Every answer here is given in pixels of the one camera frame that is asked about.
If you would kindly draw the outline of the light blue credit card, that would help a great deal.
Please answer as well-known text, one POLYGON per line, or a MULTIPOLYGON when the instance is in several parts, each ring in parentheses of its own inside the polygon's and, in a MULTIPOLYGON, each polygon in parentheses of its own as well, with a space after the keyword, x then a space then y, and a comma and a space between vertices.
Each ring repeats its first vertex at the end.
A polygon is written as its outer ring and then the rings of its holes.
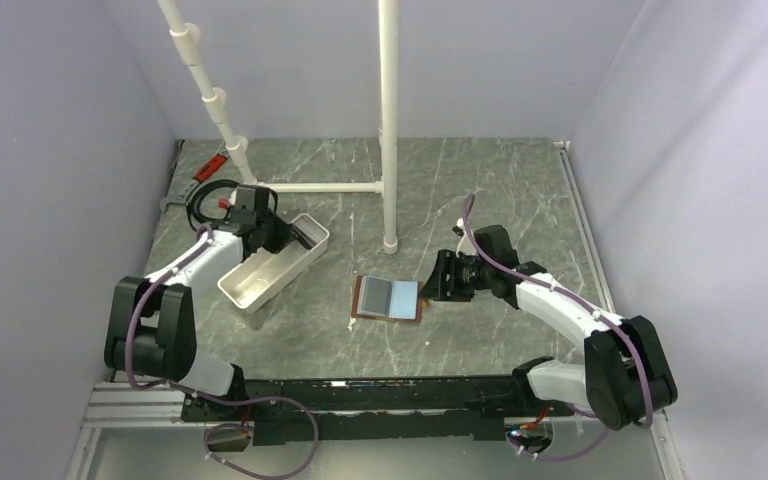
POLYGON ((391 283, 388 314, 397 320, 414 321, 419 309, 419 283, 394 281, 391 283))

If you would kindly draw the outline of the dark grey credit card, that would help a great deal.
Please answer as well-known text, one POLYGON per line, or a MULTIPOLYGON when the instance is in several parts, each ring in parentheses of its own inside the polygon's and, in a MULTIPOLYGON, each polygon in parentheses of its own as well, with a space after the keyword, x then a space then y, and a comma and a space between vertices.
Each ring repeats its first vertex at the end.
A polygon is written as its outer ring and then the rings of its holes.
POLYGON ((383 278, 364 276, 361 278, 357 313, 372 317, 388 314, 391 281, 383 278))

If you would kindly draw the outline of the brown leather card holder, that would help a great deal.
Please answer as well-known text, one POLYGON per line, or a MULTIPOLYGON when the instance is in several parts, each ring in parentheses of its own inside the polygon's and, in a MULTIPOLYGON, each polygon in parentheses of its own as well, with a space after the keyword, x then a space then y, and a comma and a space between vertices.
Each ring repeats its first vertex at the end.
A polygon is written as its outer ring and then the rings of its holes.
POLYGON ((388 280, 359 275, 352 294, 351 317, 395 323, 419 324, 427 302, 417 281, 388 280))

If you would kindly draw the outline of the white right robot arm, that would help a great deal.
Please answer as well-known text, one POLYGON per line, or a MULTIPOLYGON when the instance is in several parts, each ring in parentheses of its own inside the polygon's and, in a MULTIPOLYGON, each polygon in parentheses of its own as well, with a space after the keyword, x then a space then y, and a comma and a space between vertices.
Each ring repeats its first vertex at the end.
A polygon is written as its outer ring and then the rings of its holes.
POLYGON ((650 320, 597 307, 541 265, 520 262, 511 248, 496 256, 439 251, 419 296, 469 302, 483 290, 542 320, 584 356, 581 364, 544 356, 515 368, 511 401, 520 413, 534 415, 548 402, 564 403, 619 431, 631 424, 650 426, 656 411, 676 401, 677 387, 650 320))

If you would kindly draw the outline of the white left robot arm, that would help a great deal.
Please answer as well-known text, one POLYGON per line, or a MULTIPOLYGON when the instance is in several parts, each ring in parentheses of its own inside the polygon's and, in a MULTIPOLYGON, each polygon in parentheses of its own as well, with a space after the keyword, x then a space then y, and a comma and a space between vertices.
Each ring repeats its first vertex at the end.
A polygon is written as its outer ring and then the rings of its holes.
POLYGON ((327 249, 329 230, 310 215, 280 221, 270 240, 247 246, 243 237, 201 226, 195 243, 171 264, 114 288, 103 351, 107 367, 141 388, 162 383, 208 398, 224 420, 247 406, 245 374, 197 344, 196 306, 216 288, 241 313, 254 313, 327 249))

